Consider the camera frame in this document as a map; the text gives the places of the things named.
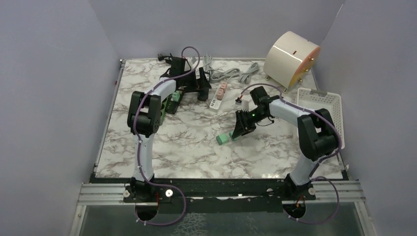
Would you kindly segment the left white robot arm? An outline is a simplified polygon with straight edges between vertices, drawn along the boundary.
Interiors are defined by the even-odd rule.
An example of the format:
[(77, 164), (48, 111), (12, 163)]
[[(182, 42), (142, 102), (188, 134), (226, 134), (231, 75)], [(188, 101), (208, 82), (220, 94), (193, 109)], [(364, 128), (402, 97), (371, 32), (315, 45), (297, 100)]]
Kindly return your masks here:
[(160, 76), (157, 84), (147, 92), (133, 92), (129, 105), (127, 126), (137, 139), (130, 192), (143, 202), (152, 200), (155, 195), (152, 146), (162, 121), (163, 101), (176, 91), (180, 95), (196, 92), (199, 101), (206, 101), (211, 89), (209, 74), (198, 62), (190, 64), (184, 57), (173, 57), (168, 62), (171, 66)]

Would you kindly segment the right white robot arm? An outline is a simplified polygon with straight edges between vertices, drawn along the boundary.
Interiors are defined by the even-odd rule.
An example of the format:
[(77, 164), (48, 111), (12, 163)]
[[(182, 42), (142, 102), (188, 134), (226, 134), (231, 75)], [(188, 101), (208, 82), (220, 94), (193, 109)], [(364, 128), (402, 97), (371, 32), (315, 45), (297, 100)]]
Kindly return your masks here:
[(318, 166), (340, 152), (342, 138), (327, 109), (313, 111), (285, 100), (280, 94), (269, 96), (265, 87), (265, 83), (248, 86), (256, 108), (236, 111), (236, 125), (230, 137), (235, 140), (253, 132), (257, 123), (266, 118), (280, 118), (295, 126), (301, 156), (284, 179), (284, 195), (296, 200), (308, 188)]

